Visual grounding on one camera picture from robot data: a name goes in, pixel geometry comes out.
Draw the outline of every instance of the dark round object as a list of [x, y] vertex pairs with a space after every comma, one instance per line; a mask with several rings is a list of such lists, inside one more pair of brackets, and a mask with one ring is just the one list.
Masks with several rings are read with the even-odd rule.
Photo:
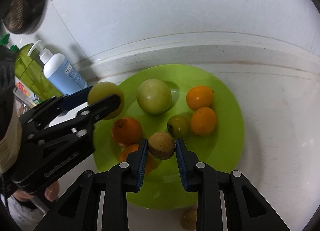
[[45, 0], [13, 0], [5, 13], [5, 27], [14, 34], [25, 34], [39, 23]]

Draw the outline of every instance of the silver screw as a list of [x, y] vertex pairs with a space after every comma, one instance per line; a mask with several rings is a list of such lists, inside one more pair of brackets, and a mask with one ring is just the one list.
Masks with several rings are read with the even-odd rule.
[[204, 167], [205, 167], [205, 163], [204, 163], [204, 162], [197, 162], [197, 163], [196, 163], [196, 166], [197, 166], [198, 168], [204, 168]]
[[238, 170], [234, 170], [234, 171], [232, 172], [232, 175], [235, 176], [235, 177], [241, 177], [242, 173], [239, 172]]
[[89, 110], [86, 110], [86, 111], [83, 111], [80, 115], [85, 116], [85, 115], [87, 115], [87, 114], [89, 114], [89, 113], [90, 113], [90, 111], [89, 111]]
[[77, 132], [77, 137], [81, 137], [81, 136], [84, 136], [85, 134], [87, 134], [87, 130], [86, 129], [82, 129], [80, 130], [79, 132]]
[[127, 168], [129, 167], [129, 164], [127, 162], [122, 162], [119, 164], [120, 168]]
[[82, 173], [83, 176], [85, 176], [86, 178], [92, 176], [92, 171], [91, 170], [86, 170], [84, 173]]

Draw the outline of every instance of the orange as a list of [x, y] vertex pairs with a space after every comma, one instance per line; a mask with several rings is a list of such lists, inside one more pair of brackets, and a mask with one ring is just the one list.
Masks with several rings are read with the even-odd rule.
[[[139, 148], [139, 144], [133, 144], [130, 145], [128, 147], [126, 147], [122, 153], [120, 154], [120, 160], [119, 162], [125, 162], [125, 160], [127, 159], [128, 155], [132, 152], [138, 151]], [[147, 160], [147, 165], [146, 165], [146, 171], [145, 174], [150, 173], [151, 171], [153, 171], [156, 168], [156, 164], [154, 161], [153, 156], [148, 153], [148, 160]]]
[[190, 109], [197, 110], [209, 107], [214, 100], [213, 90], [207, 86], [197, 86], [190, 89], [186, 96], [186, 102]]
[[216, 113], [211, 108], [203, 107], [193, 113], [190, 128], [194, 134], [202, 136], [210, 134], [216, 127], [216, 124]]
[[119, 146], [126, 147], [139, 143], [142, 138], [142, 127], [134, 118], [120, 118], [113, 124], [111, 135]]

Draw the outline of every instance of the green fruit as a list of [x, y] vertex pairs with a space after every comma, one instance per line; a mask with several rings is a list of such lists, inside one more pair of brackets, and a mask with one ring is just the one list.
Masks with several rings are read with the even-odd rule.
[[117, 110], [110, 113], [104, 118], [104, 120], [109, 120], [120, 115], [124, 108], [124, 94], [122, 90], [114, 83], [111, 82], [100, 82], [92, 87], [88, 94], [88, 104], [91, 105], [111, 94], [118, 95], [120, 97], [121, 103]]
[[174, 115], [167, 122], [167, 129], [172, 137], [181, 138], [189, 133], [190, 124], [184, 116]]
[[146, 113], [162, 114], [172, 103], [170, 88], [161, 80], [148, 79], [138, 88], [137, 102]]

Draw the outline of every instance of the dish soap bottle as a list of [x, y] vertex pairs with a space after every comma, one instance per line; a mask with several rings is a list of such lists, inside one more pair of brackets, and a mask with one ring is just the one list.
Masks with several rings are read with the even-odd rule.
[[[37, 46], [40, 41], [37, 41], [29, 52], [35, 48], [41, 49]], [[50, 50], [44, 48], [39, 56], [44, 63], [44, 76], [63, 94], [71, 95], [89, 86], [63, 54], [52, 54]]]
[[[5, 38], [6, 41], [3, 44], [7, 45], [9, 34], [5, 35]], [[27, 44], [21, 49], [16, 45], [11, 46], [10, 50], [17, 53], [15, 76], [43, 101], [52, 96], [62, 96], [63, 94], [44, 76], [39, 52], [31, 51], [30, 55], [27, 55], [32, 46], [33, 44]]]

